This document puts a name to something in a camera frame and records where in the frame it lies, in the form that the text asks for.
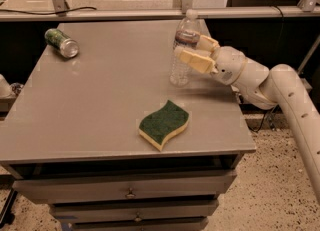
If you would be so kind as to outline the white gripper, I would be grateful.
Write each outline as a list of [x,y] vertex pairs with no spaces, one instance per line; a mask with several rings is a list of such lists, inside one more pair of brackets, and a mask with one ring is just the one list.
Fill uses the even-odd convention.
[[217,40],[206,35],[199,37],[196,49],[213,52],[212,58],[182,46],[174,49],[174,55],[201,74],[212,73],[211,77],[224,85],[235,84],[247,63],[241,51],[230,46],[220,47]]

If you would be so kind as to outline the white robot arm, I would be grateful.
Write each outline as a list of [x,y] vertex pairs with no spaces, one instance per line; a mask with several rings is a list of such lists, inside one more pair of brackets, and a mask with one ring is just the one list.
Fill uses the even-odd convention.
[[320,114],[296,71],[286,64],[269,69],[204,35],[193,48],[176,46],[174,55],[215,81],[236,87],[244,99],[260,109],[281,108],[320,202]]

